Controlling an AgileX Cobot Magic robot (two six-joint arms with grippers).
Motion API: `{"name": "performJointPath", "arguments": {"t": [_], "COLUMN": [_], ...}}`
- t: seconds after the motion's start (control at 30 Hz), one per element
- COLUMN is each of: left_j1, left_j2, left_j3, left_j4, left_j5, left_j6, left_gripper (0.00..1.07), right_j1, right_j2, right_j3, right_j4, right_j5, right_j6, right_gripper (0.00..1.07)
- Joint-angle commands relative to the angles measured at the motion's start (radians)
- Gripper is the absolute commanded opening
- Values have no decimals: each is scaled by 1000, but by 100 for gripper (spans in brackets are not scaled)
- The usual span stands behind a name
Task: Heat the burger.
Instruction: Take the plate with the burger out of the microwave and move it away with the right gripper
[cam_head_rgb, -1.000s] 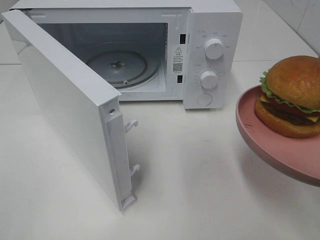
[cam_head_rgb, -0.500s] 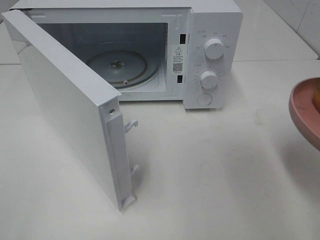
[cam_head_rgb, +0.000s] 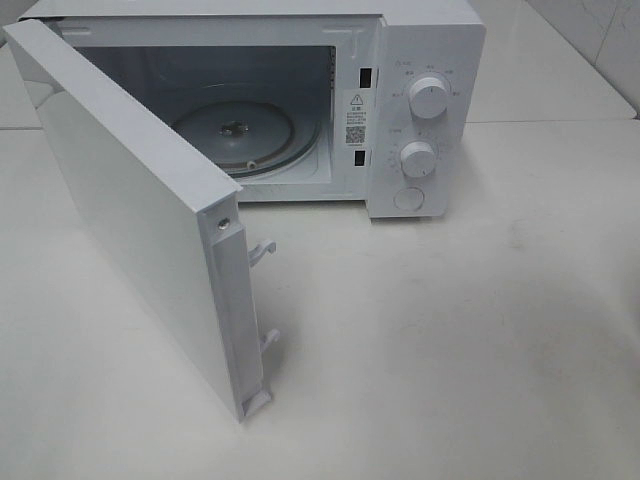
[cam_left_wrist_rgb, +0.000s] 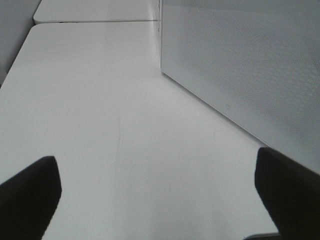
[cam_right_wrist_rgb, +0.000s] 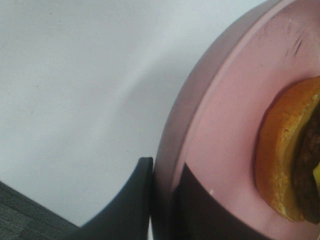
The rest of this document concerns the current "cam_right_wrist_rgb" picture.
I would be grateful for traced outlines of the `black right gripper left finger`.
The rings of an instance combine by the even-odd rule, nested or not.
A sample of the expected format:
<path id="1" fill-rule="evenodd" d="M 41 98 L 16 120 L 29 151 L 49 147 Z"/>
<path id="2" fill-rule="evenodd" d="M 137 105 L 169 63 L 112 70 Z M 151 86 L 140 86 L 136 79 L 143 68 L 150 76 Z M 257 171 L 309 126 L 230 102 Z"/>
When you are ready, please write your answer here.
<path id="1" fill-rule="evenodd" d="M 146 240 L 150 221 L 153 158 L 142 157 L 114 199 L 66 240 Z"/>

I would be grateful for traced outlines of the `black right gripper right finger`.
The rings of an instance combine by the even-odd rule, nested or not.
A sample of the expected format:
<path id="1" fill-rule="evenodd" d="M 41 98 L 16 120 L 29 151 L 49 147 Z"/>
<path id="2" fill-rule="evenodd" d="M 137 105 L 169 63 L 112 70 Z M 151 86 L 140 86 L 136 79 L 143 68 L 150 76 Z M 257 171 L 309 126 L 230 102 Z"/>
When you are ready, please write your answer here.
<path id="1" fill-rule="evenodd" d="M 177 240 L 317 240 L 320 227 L 290 222 L 260 197 L 250 163 L 219 164 L 205 179 L 183 165 L 177 188 Z"/>

